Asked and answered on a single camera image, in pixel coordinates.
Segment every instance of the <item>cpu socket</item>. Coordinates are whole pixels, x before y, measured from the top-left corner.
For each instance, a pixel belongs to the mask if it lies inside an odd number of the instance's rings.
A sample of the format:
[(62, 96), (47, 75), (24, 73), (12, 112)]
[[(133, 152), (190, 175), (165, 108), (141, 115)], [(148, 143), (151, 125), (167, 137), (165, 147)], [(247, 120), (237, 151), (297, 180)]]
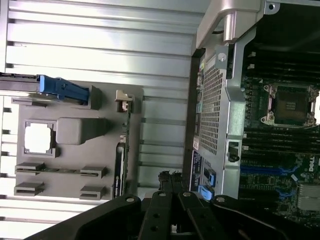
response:
[(261, 122), (275, 127), (301, 128), (316, 124), (315, 108), (319, 90), (312, 86), (270, 84), (266, 116)]

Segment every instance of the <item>green circuit board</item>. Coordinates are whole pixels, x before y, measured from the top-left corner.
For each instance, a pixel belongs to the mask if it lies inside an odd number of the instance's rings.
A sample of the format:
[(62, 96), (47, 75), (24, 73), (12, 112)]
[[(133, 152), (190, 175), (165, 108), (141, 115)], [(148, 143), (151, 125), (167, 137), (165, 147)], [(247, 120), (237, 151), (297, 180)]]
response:
[(320, 227), (320, 126), (314, 116), (320, 84), (305, 72), (289, 73), (287, 58), (268, 62), (252, 55), (244, 61), (241, 85), (246, 109), (238, 197)]

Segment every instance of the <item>circuit board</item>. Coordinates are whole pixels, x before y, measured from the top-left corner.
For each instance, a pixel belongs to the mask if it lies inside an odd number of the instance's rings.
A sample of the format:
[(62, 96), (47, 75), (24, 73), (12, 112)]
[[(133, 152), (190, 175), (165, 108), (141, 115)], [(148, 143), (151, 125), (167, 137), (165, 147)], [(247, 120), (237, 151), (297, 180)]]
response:
[(320, 227), (319, 70), (312, 61), (250, 50), (241, 84), (238, 198), (310, 227)]

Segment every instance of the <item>dell logo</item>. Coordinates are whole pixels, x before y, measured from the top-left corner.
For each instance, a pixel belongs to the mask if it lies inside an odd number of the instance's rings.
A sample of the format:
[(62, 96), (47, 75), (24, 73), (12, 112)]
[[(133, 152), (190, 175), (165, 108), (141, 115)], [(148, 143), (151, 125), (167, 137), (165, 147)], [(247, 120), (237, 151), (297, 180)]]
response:
[(314, 171), (314, 166), (315, 166), (315, 157), (311, 157), (310, 158), (310, 162), (309, 162), (309, 172), (313, 172)]

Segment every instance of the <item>metal grille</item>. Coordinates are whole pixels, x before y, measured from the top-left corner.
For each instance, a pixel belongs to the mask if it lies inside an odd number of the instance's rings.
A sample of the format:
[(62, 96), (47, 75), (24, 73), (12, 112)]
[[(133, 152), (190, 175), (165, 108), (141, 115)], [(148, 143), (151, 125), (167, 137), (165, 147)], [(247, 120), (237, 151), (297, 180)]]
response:
[(223, 74), (215, 65), (204, 73), (200, 143), (213, 154), (217, 154), (222, 81)]

